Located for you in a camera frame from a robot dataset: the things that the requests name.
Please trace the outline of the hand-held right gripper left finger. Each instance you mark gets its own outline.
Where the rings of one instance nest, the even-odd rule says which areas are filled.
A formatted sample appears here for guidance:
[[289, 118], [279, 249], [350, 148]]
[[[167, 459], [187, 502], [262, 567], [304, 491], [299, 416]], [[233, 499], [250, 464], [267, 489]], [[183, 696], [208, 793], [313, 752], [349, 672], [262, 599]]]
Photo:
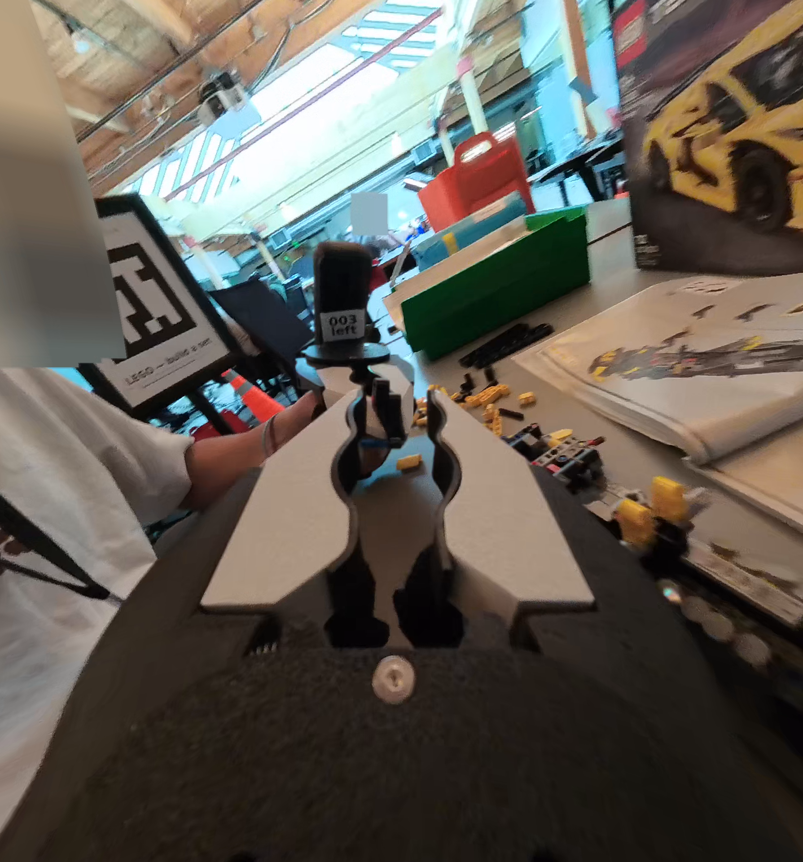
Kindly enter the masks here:
[[368, 613], [352, 492], [366, 399], [341, 397], [261, 468], [202, 596], [212, 613]]

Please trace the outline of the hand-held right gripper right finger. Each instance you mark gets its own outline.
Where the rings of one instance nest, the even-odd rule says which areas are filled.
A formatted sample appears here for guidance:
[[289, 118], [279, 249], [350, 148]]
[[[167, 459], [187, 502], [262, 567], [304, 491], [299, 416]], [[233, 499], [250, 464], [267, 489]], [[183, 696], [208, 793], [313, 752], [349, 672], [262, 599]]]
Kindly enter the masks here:
[[594, 596], [530, 465], [450, 396], [427, 394], [439, 571], [462, 613], [579, 611]]

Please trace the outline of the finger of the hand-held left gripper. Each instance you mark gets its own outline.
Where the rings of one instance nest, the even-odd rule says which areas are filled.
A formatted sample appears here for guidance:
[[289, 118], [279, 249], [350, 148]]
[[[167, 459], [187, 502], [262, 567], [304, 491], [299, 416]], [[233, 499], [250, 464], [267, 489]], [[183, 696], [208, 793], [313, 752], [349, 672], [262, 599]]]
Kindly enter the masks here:
[[409, 362], [380, 363], [380, 378], [388, 383], [391, 439], [405, 440], [413, 425], [415, 413], [415, 372]]
[[366, 365], [354, 369], [347, 366], [332, 366], [320, 370], [320, 382], [323, 386], [323, 399], [328, 410], [333, 410], [338, 401], [342, 401], [353, 393], [352, 403], [364, 399], [365, 416], [360, 439], [380, 440], [389, 442], [388, 432], [374, 407], [374, 381], [385, 378], [389, 365]]

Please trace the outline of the black lego connector blue pin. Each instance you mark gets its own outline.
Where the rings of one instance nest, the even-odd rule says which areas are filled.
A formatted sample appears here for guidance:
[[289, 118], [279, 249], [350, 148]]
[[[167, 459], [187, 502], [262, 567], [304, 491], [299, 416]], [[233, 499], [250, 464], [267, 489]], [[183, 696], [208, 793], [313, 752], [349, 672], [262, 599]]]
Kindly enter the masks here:
[[364, 395], [364, 420], [359, 446], [366, 450], [399, 449], [407, 439], [402, 397], [389, 379], [377, 377]]

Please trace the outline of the person's left forearm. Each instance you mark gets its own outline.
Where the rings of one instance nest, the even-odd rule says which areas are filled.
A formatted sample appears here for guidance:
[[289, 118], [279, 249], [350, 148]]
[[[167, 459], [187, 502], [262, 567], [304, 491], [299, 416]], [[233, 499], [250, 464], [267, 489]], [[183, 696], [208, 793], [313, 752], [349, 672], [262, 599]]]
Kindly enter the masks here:
[[179, 508], [204, 510], [249, 471], [261, 467], [260, 427], [238, 435], [195, 442], [184, 457], [189, 490]]

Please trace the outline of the pile of yellow lego pieces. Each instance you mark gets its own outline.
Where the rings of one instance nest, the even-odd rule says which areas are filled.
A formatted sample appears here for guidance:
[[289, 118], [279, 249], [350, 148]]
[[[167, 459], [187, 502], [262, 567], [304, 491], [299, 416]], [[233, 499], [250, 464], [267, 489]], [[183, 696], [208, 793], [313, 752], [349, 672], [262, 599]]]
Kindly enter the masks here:
[[[429, 387], [429, 393], [441, 392], [447, 395], [448, 392], [443, 386], [432, 384]], [[482, 411], [482, 422], [496, 436], [503, 434], [504, 419], [511, 419], [516, 422], [522, 422], [525, 415], [519, 410], [510, 409], [500, 405], [500, 400], [507, 397], [510, 390], [503, 384], [492, 384], [483, 391], [477, 394], [466, 392], [456, 392], [449, 395], [450, 401], [460, 408], [470, 412], [477, 409]], [[423, 397], [414, 400], [414, 418], [413, 425], [415, 427], [424, 427], [427, 425], [427, 399]], [[414, 471], [424, 464], [423, 458], [419, 454], [398, 458], [395, 468], [398, 471], [407, 472]]]

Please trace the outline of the lego car chassis model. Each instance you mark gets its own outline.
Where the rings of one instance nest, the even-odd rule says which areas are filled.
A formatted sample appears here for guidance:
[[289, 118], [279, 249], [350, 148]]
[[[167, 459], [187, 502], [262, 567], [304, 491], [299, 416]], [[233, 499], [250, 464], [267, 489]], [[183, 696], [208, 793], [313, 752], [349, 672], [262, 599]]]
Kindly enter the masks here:
[[709, 490], [665, 477], [648, 490], [617, 484], [604, 469], [603, 437], [548, 433], [532, 423], [503, 439], [636, 554], [663, 598], [707, 638], [760, 673], [803, 681], [803, 577], [697, 537], [694, 522], [710, 507]]

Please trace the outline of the stack of black lego beams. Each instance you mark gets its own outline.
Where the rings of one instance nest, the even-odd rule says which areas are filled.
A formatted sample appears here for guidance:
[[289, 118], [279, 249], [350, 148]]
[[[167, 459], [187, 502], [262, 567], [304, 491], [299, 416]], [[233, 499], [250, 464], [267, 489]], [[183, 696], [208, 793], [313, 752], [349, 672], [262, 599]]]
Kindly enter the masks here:
[[459, 364], [465, 369], [484, 370], [487, 366], [547, 339], [554, 332], [554, 327], [546, 322], [535, 326], [519, 322], [460, 357]]

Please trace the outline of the yellow toy car set box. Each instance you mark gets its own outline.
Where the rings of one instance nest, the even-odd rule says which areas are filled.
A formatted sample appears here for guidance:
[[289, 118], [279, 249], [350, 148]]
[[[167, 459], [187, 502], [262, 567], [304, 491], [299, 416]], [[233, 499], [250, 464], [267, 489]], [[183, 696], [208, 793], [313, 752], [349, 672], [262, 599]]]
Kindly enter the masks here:
[[615, 2], [635, 262], [803, 272], [803, 1]]

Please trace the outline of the person's left hand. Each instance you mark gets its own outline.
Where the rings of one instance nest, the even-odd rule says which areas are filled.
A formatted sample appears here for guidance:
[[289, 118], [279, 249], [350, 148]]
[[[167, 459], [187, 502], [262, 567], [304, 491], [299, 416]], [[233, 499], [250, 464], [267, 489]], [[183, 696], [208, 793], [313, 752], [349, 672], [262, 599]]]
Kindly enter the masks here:
[[286, 408], [276, 418], [277, 449], [275, 452], [298, 436], [324, 411], [324, 398], [322, 394], [316, 391], [307, 392], [294, 404]]

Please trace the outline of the white cardboard sheet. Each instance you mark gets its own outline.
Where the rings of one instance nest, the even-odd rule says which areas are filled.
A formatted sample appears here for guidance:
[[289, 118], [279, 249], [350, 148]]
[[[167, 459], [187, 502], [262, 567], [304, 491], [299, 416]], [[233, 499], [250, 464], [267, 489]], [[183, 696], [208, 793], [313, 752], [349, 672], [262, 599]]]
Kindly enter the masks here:
[[397, 329], [405, 331], [402, 311], [402, 304], [405, 301], [455, 275], [464, 273], [469, 268], [481, 263], [482, 260], [493, 257], [493, 255], [515, 245], [530, 234], [531, 230], [522, 226], [521, 220], [513, 221], [450, 255], [447, 259], [432, 265], [424, 272], [402, 281], [383, 301], [392, 323]]

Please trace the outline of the orange traffic cone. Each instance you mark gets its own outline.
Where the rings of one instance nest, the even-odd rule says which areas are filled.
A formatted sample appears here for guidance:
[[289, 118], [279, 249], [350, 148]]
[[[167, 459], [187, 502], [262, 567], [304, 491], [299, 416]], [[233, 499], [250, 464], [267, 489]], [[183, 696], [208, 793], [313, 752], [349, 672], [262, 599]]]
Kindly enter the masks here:
[[258, 423], [264, 423], [285, 410], [277, 400], [237, 372], [233, 370], [222, 372], [222, 378], [233, 388], [235, 394]]

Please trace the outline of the green plastic bin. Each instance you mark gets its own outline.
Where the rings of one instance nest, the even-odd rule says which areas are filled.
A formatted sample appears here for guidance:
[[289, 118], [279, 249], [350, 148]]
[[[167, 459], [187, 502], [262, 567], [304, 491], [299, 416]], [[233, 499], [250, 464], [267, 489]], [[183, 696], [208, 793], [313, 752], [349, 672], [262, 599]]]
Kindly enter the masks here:
[[588, 208], [527, 216], [531, 234], [402, 304], [407, 343], [430, 361], [590, 282]]

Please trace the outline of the light blue plastic bag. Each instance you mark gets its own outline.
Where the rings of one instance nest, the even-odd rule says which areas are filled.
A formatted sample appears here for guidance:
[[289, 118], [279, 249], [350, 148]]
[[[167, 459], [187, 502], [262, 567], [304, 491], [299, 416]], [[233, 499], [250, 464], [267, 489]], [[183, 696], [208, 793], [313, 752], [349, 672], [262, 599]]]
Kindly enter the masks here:
[[492, 233], [514, 240], [527, 232], [525, 200], [514, 190], [419, 243], [412, 254], [423, 273]]

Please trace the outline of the black white marker card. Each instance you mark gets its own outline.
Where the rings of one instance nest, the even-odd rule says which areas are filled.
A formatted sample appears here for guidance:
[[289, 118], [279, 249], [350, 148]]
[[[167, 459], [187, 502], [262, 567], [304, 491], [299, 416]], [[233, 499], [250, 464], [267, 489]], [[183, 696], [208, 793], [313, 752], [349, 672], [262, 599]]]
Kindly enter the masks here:
[[76, 369], [98, 396], [146, 421], [244, 354], [144, 201], [132, 194], [94, 202], [126, 352]]

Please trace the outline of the white ceiling projector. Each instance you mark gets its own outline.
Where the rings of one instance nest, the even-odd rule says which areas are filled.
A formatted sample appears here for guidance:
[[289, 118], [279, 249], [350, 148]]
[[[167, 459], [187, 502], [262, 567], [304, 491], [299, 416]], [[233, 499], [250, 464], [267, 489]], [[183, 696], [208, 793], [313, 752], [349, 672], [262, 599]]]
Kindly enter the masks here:
[[241, 111], [250, 99], [235, 71], [219, 71], [207, 78], [198, 89], [197, 117], [208, 128], [222, 116]]

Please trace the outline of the open instruction booklet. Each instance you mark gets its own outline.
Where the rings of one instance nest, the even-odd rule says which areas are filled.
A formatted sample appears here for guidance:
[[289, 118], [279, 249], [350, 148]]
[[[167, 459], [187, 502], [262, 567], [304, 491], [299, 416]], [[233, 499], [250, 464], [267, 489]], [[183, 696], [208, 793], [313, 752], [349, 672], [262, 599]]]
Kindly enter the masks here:
[[650, 286], [514, 362], [803, 533], [803, 273]]

